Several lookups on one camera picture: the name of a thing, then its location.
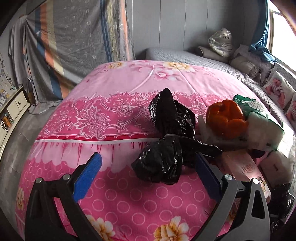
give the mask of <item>gray bedspread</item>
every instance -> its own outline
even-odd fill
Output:
[[[227,72],[241,82],[243,82],[250,90],[252,90],[262,103],[266,106],[272,116],[279,122],[281,125],[283,122],[291,126],[289,120],[286,118],[283,111],[267,96],[267,94],[261,89],[260,85],[250,79],[246,74],[242,74],[240,71],[230,66],[229,64],[222,63],[216,60],[203,58],[195,54],[186,52],[186,51],[175,51],[167,50],[164,48],[149,48],[146,51],[146,59],[149,60],[158,60],[158,61],[173,61],[181,62],[185,64],[193,64],[207,68],[218,69],[224,72]]]

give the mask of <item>striped blanket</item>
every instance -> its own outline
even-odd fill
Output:
[[[64,99],[99,64],[134,58],[125,0],[47,0],[22,23],[12,58],[36,103]]]

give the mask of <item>window frame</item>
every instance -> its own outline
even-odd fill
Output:
[[[274,41],[274,15],[273,14],[277,14],[283,17],[283,15],[280,12],[274,11],[269,9],[269,31],[268,31],[268,50],[270,51],[270,53],[272,52],[272,47],[273,47],[273,41]],[[283,67],[285,67],[286,69],[288,69],[289,71],[291,71],[293,74],[296,74],[296,71],[293,70],[291,67],[289,67],[288,65],[286,65],[283,61],[281,61],[280,59],[278,59],[276,56],[272,55],[273,57],[275,57],[275,59],[278,61],[278,63],[280,65],[282,65]]]

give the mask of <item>pink box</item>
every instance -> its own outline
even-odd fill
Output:
[[[238,181],[249,182],[252,178],[257,178],[266,202],[270,202],[271,193],[266,181],[245,149],[223,152],[216,163],[222,173],[231,174]]]

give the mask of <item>pink flower pattern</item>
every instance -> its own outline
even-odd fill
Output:
[[[35,179],[71,174],[94,152],[102,155],[102,168],[78,204],[105,241],[193,237],[215,206],[197,174],[184,169],[179,182],[168,186],[142,182],[130,168],[143,148],[160,137],[148,106],[164,88],[195,115],[205,115],[209,105],[236,94],[258,99],[238,79],[214,69],[160,61],[98,66],[56,108],[30,151],[15,210],[22,237]],[[65,229],[74,234],[61,203],[55,202]],[[226,222],[220,234],[228,229]]]

